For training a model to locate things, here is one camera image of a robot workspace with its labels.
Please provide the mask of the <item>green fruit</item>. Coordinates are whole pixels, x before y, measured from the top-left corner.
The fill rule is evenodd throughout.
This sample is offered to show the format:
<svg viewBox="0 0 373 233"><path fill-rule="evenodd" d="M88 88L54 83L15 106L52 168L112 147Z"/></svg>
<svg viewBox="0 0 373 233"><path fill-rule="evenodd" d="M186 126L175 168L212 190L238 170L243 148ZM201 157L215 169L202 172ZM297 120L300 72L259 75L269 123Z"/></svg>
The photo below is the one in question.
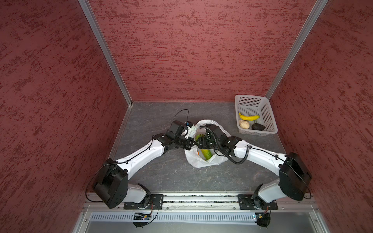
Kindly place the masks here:
<svg viewBox="0 0 373 233"><path fill-rule="evenodd" d="M201 150L202 155L204 156L205 160L209 160L212 158L213 154L210 150Z"/></svg>

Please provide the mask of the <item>beige round fruit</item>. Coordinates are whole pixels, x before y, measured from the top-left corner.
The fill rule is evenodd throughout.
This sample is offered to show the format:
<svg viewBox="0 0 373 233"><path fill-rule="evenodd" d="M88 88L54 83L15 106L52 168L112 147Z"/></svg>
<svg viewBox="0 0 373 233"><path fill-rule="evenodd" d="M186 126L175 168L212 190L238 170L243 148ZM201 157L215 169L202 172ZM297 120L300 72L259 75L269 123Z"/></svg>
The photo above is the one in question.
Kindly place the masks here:
<svg viewBox="0 0 373 233"><path fill-rule="evenodd" d="M245 121L245 120L240 120L239 121L239 126L242 129L250 129L250 123L248 121Z"/></svg>

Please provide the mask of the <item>yellow banana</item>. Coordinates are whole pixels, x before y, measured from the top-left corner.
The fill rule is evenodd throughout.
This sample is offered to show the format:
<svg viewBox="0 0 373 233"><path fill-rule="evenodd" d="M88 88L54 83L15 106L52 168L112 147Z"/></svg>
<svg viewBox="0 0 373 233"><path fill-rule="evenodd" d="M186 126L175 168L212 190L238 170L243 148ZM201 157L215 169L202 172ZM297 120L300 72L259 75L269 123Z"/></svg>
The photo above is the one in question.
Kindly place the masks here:
<svg viewBox="0 0 373 233"><path fill-rule="evenodd" d="M260 118L260 116L258 116L258 115L255 115L255 116L245 116L245 115L242 115L241 113L239 113L239 118L241 120L245 120L245 121L255 121L255 120L258 120Z"/></svg>

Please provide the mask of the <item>dark avocado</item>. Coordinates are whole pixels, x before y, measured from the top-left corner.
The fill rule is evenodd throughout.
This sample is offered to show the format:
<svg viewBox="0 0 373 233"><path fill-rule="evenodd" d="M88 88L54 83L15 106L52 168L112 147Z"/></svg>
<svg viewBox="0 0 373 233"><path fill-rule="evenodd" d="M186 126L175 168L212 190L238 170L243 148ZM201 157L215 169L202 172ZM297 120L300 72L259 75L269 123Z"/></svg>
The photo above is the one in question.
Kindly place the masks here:
<svg viewBox="0 0 373 233"><path fill-rule="evenodd" d="M256 130L256 131L264 131L265 130L265 126L262 125L262 124L259 124L259 123L254 123L252 125L252 130Z"/></svg>

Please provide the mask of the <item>green kiwi half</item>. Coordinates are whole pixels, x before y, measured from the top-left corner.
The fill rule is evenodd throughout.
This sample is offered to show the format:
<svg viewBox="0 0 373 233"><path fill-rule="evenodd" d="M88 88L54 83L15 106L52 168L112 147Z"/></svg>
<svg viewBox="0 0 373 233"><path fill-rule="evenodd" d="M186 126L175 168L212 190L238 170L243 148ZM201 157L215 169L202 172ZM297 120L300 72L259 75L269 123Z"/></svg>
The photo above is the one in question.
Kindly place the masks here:
<svg viewBox="0 0 373 233"><path fill-rule="evenodd" d="M195 141L197 141L199 138L203 138L203 137L205 137L205 135L203 135L203 134L199 134L199 135L197 135L197 136L195 137Z"/></svg>

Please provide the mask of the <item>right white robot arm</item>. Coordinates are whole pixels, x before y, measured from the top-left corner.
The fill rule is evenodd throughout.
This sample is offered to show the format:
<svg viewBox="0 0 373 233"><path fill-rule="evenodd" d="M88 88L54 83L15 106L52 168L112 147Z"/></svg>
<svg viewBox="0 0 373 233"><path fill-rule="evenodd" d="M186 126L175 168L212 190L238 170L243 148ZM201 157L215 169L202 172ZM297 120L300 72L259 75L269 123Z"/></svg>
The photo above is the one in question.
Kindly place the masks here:
<svg viewBox="0 0 373 233"><path fill-rule="evenodd" d="M213 150L236 165L248 160L278 176L276 180L260 184L255 189L249 201L249 205L254 209L271 208L275 200L284 197L302 201L307 193L311 193L309 183L312 175L296 153L282 154L265 150L235 136L200 137L196 140L196 145L199 149Z"/></svg>

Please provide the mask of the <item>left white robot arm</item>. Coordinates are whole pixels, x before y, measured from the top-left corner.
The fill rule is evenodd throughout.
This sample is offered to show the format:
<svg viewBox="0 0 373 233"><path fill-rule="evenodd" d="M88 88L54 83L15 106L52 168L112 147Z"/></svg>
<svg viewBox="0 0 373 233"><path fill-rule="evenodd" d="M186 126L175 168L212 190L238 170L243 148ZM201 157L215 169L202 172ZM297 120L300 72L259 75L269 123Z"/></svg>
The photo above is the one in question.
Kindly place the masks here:
<svg viewBox="0 0 373 233"><path fill-rule="evenodd" d="M155 135L146 146L134 153L117 161L106 160L97 172L93 190L110 209L122 202L147 205L150 192L141 184L130 184L131 177L169 150L190 150L194 145L195 139L192 137Z"/></svg>

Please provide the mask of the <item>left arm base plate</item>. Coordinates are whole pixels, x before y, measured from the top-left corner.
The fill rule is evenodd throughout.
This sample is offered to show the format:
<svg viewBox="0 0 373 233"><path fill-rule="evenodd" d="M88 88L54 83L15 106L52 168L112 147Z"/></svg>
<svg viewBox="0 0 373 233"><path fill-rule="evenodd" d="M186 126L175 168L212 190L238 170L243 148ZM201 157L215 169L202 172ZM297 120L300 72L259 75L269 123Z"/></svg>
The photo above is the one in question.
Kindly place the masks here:
<svg viewBox="0 0 373 233"><path fill-rule="evenodd" d="M163 205L163 194L148 194L140 203L126 202L123 205L125 210L161 210Z"/></svg>

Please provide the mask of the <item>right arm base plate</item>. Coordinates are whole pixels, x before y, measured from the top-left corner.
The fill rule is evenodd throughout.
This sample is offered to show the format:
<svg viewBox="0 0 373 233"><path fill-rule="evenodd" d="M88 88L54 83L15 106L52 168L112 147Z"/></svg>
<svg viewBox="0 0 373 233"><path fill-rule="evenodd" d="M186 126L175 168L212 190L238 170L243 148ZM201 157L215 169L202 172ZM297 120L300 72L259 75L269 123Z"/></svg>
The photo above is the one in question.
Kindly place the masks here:
<svg viewBox="0 0 373 233"><path fill-rule="evenodd" d="M278 210L276 201L266 203L260 197L253 198L253 195L238 195L240 210Z"/></svg>

